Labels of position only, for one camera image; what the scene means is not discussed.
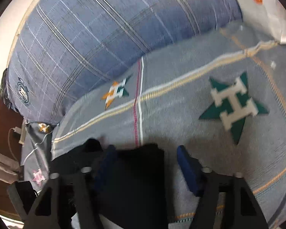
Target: green star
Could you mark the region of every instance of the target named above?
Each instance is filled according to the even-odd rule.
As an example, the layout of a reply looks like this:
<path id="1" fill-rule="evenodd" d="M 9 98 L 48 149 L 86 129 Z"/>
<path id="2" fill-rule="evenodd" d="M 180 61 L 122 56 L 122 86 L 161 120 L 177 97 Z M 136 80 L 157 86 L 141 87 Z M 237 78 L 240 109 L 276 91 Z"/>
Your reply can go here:
<path id="1" fill-rule="evenodd" d="M 242 135 L 246 117 L 248 115 L 268 114 L 269 112 L 260 102 L 248 95 L 246 72 L 241 74 L 233 85 L 216 81 L 213 78 L 210 78 L 210 82 L 213 88 L 212 97 L 214 101 L 217 100 L 218 104 L 216 106 L 213 102 L 199 119 L 221 119 L 225 129 L 231 131 L 233 141 L 237 145 Z"/>

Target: small white star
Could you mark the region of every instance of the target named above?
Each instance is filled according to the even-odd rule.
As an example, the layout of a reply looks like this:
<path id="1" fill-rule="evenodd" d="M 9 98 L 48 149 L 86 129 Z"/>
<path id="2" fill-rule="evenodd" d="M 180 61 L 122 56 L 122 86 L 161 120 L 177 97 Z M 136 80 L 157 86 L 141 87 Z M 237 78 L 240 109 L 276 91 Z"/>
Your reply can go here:
<path id="1" fill-rule="evenodd" d="M 271 67 L 272 69 L 275 69 L 276 63 L 275 63 L 274 61 L 272 61 L 270 67 Z"/>

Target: white bag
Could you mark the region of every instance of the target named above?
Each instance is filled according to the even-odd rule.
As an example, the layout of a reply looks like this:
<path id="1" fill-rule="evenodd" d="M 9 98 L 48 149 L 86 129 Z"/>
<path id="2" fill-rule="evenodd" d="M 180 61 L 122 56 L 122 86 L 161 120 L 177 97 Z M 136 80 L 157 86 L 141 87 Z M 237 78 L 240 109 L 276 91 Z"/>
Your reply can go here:
<path id="1" fill-rule="evenodd" d="M 286 10 L 278 0 L 237 0 L 244 22 L 286 44 Z"/>

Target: red stripe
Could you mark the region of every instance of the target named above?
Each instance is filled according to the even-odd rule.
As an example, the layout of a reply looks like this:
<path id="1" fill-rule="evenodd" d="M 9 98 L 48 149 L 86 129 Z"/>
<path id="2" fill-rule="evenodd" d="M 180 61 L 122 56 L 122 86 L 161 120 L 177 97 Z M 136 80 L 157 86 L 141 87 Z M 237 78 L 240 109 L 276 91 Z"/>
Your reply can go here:
<path id="1" fill-rule="evenodd" d="M 141 75 L 141 60 L 139 59 L 138 61 L 138 76 L 137 76 L 137 90 L 136 90 L 136 98 L 134 99 L 134 104 L 133 104 L 133 116 L 134 116 L 134 138 L 136 142 L 136 146 L 139 146 L 138 142 L 138 130 L 137 130 L 137 112 L 136 112 L 136 105 L 137 105 L 137 98 L 139 94 L 139 80 L 140 80 L 140 75 Z"/>

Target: wooden floor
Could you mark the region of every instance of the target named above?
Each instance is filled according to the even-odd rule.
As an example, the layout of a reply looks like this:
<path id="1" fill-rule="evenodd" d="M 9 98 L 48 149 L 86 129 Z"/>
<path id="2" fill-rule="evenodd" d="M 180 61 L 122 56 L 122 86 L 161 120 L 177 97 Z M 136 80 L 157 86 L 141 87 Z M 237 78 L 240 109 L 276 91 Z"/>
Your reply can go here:
<path id="1" fill-rule="evenodd" d="M 0 100 L 0 153 L 13 159 L 9 147 L 8 147 L 8 131 L 12 127 L 20 127 L 22 124 L 23 117 L 12 111 L 8 110 L 5 104 Z M 11 149 L 18 160 L 21 155 L 21 145 L 18 143 L 20 136 L 10 135 Z M 9 197 L 6 192 L 6 188 L 9 184 L 0 181 L 0 214 L 11 219 L 20 220 L 16 213 Z"/>

